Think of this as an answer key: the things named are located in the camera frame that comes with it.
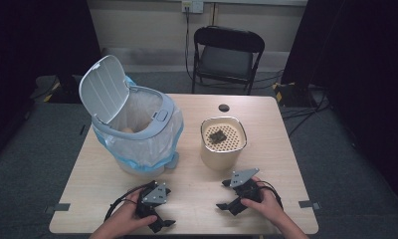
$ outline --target black round grommet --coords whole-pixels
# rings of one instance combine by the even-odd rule
[[[218,109],[220,110],[220,112],[227,112],[230,110],[230,107],[225,104],[221,104],[218,106]]]

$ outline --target baseboard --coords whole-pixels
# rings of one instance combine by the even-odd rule
[[[183,72],[186,71],[185,52],[174,49],[104,48],[103,56],[116,56],[126,72]],[[290,52],[264,52],[258,72],[277,72],[287,63]],[[193,51],[189,52],[188,68],[192,70]]]

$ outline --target perforated lid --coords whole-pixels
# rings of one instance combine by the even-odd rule
[[[115,56],[106,56],[96,62],[82,78],[79,95],[91,116],[109,123],[129,95],[120,61]]]

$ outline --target gray carpet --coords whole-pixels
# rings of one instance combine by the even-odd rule
[[[186,73],[129,73],[141,86],[163,93],[190,93]],[[275,73],[259,73],[252,95],[274,96]],[[52,77],[38,79],[42,93]],[[243,95],[236,85],[197,86],[197,94]],[[322,92],[313,92],[317,102]],[[324,100],[322,107],[327,106]],[[284,109],[293,131],[307,109]],[[54,235],[47,206],[59,202],[86,136],[90,116],[82,105],[47,104],[37,98],[29,119],[0,154],[0,238],[88,238]],[[319,231],[310,238],[398,238],[398,199],[371,163],[352,146],[331,108],[308,118],[291,135],[298,166],[315,210]]]

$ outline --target trash can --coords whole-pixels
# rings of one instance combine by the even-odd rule
[[[176,166],[183,115],[171,98],[136,86],[115,56],[88,70],[79,93],[99,142],[124,171],[154,177]]]

